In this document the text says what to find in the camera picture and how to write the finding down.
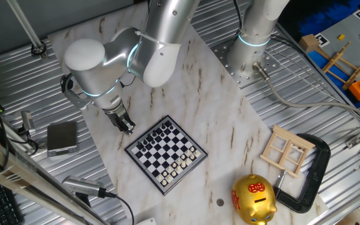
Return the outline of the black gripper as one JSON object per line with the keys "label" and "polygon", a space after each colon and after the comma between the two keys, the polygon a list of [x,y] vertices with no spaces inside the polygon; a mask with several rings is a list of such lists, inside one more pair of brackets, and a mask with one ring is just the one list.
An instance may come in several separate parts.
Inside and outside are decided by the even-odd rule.
{"label": "black gripper", "polygon": [[121,131],[127,135],[131,135],[134,131],[135,124],[128,119],[128,112],[124,106],[118,106],[110,111],[105,111],[105,114],[111,120],[111,122],[121,128]]}

